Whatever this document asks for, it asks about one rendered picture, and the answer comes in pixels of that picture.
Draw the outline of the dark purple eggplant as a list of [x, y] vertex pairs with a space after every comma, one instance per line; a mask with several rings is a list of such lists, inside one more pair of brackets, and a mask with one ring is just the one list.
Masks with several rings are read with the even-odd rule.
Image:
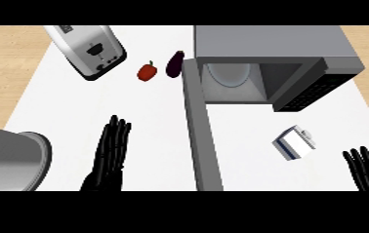
[[182, 59], [184, 59], [184, 52], [176, 51], [165, 67], [165, 74], [171, 78], [175, 78], [181, 72]]

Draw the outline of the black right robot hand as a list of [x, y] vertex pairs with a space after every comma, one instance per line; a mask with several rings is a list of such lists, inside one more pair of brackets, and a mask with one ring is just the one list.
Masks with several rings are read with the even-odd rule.
[[369, 149], [361, 146], [342, 152], [342, 158], [346, 162], [354, 184], [360, 191], [369, 191]]

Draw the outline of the silver toaster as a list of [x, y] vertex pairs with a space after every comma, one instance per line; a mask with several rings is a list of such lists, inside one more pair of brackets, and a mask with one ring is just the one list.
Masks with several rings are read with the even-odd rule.
[[95, 80], [126, 58], [107, 25], [45, 25], [45, 33], [85, 80]]

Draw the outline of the grey metal pot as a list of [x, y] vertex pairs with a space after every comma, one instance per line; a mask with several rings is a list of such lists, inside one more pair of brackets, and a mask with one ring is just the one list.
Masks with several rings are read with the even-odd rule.
[[33, 191], [51, 163], [51, 145], [33, 132], [0, 130], [0, 191]]

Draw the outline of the grey microwave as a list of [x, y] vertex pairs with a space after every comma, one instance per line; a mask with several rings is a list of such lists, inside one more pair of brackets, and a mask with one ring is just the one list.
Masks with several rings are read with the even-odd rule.
[[[275, 112], [308, 107], [362, 70], [337, 26], [197, 25], [194, 59], [207, 104], [268, 104]], [[224, 87], [209, 63], [249, 63], [246, 82]]]

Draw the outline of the red bell pepper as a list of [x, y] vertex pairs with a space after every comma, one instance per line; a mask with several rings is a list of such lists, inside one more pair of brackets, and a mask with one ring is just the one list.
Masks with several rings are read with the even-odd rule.
[[148, 81], [156, 74], [156, 68], [153, 66], [153, 63], [148, 62], [143, 65], [143, 67], [138, 70], [137, 77], [141, 81]]

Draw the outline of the white milk carton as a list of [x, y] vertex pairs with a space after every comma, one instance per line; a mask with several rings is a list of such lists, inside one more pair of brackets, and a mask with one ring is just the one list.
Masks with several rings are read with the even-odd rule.
[[298, 126], [286, 129], [272, 141], [272, 146], [286, 161], [300, 159], [314, 149], [311, 134]]

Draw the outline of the glass microwave turntable plate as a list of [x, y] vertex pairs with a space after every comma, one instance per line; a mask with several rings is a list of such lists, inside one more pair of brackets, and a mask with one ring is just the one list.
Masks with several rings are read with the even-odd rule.
[[249, 63], [209, 63], [207, 71], [215, 81], [227, 88], [240, 86], [249, 76]]

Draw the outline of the grey microwave door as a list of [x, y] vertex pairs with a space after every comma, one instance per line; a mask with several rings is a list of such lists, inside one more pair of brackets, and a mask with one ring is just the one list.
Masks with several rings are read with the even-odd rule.
[[222, 185], [200, 74], [193, 58], [182, 61], [181, 80], [196, 189], [199, 191], [221, 191]]

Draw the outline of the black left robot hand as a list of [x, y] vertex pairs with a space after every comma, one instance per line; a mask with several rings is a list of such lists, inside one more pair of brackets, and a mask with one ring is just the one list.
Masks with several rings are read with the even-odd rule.
[[131, 124], [110, 116], [103, 126], [92, 158], [91, 172], [82, 182], [82, 191], [119, 191], [122, 188], [122, 169], [126, 155]]

